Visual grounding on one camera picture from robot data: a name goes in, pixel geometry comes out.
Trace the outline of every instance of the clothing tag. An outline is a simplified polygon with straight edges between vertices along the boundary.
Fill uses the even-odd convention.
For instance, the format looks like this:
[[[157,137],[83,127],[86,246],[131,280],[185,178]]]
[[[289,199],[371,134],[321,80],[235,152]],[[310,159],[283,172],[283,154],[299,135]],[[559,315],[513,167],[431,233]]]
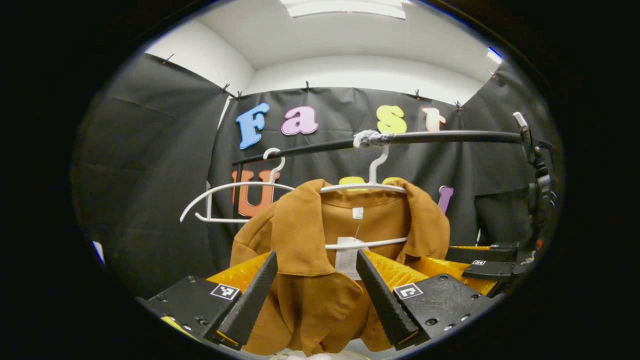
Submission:
[[[364,208],[353,208],[353,218],[362,218],[362,215],[364,215]]]
[[[362,240],[358,240],[352,236],[340,236],[338,237],[338,244],[354,244],[364,243]],[[335,269],[353,280],[362,280],[356,270],[356,257],[359,249],[344,249],[335,251]]]

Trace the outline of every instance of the hanger hook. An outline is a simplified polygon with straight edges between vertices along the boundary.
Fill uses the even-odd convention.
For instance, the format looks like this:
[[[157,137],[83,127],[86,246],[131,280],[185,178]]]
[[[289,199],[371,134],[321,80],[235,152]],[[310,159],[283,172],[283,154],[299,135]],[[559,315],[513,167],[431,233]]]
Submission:
[[[382,155],[380,155],[379,158],[372,161],[371,165],[369,165],[369,184],[377,184],[376,171],[378,169],[378,166],[384,163],[387,160],[387,157],[389,156],[389,145],[386,144],[386,145],[382,145],[381,147],[382,147]]]
[[[269,154],[271,154],[272,152],[276,152],[276,151],[280,151],[280,149],[278,149],[277,147],[272,147],[270,149],[267,149],[267,151],[264,152],[264,155],[262,155],[262,159],[267,160],[267,156],[269,156]],[[284,156],[282,156],[280,158],[280,165],[274,168],[269,175],[269,184],[275,183],[276,172],[284,168],[284,162],[285,162],[285,159],[284,159]]]

